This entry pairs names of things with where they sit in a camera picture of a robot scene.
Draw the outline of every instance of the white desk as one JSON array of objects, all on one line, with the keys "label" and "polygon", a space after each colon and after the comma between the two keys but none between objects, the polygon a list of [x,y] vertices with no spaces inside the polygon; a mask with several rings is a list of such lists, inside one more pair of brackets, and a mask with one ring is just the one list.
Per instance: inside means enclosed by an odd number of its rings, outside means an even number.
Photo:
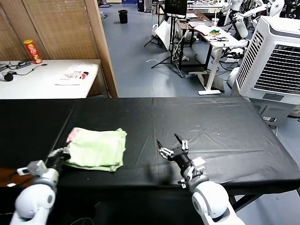
[{"label": "white desk", "polygon": [[194,4],[194,1],[187,1],[187,9],[220,9],[220,8],[225,8],[227,6],[229,6],[230,3],[218,3],[218,4],[206,4],[206,3],[202,3],[202,4]]},{"label": "white desk", "polygon": [[[227,33],[226,31],[224,31],[222,28],[220,28],[220,27],[213,28],[212,27],[211,29],[219,30],[220,34],[218,34],[217,36],[205,36],[202,33],[200,33],[201,36],[204,37],[204,39],[207,40],[208,43],[213,47],[212,51],[215,52],[215,58],[214,58],[214,63],[213,63],[212,69],[210,71],[210,76],[208,78],[206,85],[204,83],[204,78],[202,77],[202,74],[196,73],[198,75],[198,79],[199,79],[200,83],[202,84],[202,86],[205,89],[205,90],[198,91],[199,95],[213,95],[213,94],[221,93],[219,90],[212,90],[211,87],[212,87],[212,83],[216,76],[218,64],[219,64],[220,58],[222,56],[223,47],[239,47],[240,46],[239,41],[237,39],[235,39],[233,36],[231,36],[229,33]],[[228,41],[215,41],[215,40],[213,40],[214,37],[225,37],[228,39]]]},{"label": "white desk", "polygon": [[[17,64],[19,61],[11,61],[11,64]],[[103,80],[100,60],[44,60],[47,64],[44,67],[38,67],[28,75],[14,75],[10,82],[0,81],[0,99],[49,99],[49,98],[86,98],[95,78],[99,79],[102,94],[107,96],[106,85]],[[81,81],[80,85],[55,85],[64,75],[67,69],[74,64],[96,64],[89,75]],[[15,69],[18,74],[25,74],[39,64]],[[8,72],[11,69],[5,69],[0,73]]]}]

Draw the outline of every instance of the green towel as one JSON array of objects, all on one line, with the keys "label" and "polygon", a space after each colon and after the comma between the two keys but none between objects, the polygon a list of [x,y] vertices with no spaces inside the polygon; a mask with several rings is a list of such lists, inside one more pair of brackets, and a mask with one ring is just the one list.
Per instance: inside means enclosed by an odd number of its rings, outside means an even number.
[{"label": "green towel", "polygon": [[67,165],[86,169],[114,172],[123,166],[127,133],[116,131],[91,131],[75,127],[67,142],[71,158]]}]

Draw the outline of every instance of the gray floor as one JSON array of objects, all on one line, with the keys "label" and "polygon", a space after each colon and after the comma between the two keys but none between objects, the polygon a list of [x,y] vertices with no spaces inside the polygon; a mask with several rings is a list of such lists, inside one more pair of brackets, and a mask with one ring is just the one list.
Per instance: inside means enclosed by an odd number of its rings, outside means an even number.
[{"label": "gray floor", "polygon": [[[118,10],[128,10],[128,23],[120,24]],[[105,35],[108,42],[112,66],[121,98],[133,97],[189,97],[198,96],[197,91],[203,90],[197,78],[182,79],[165,65],[151,69],[156,62],[169,55],[160,47],[143,45],[151,38],[151,27],[157,23],[157,17],[141,13],[134,5],[113,5],[100,8],[107,14],[103,20]],[[205,59],[208,46],[204,43],[185,48],[185,54],[191,59],[196,53]],[[223,73],[219,67],[218,75],[226,80],[229,73]],[[225,93],[229,87],[224,81]],[[295,119],[286,119],[278,126],[278,138],[300,165],[300,123]],[[298,225],[300,221],[300,198],[296,191],[263,195],[238,215],[246,224],[255,225]]]}]

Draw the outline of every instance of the air cooler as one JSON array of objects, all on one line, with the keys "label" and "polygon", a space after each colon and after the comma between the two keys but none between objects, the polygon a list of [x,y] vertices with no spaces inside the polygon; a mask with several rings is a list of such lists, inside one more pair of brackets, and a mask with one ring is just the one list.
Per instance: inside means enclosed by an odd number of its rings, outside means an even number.
[{"label": "air cooler", "polygon": [[232,93],[250,98],[274,126],[300,103],[300,20],[261,17]]}]

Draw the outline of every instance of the red can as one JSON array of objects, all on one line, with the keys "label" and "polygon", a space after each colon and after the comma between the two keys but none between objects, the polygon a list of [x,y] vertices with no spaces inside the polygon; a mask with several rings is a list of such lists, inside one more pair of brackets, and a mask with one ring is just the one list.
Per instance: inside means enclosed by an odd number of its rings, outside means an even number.
[{"label": "red can", "polygon": [[41,55],[38,53],[36,46],[33,43],[33,40],[26,40],[24,41],[27,50],[29,51],[30,55],[34,63],[38,64],[42,62]]}]

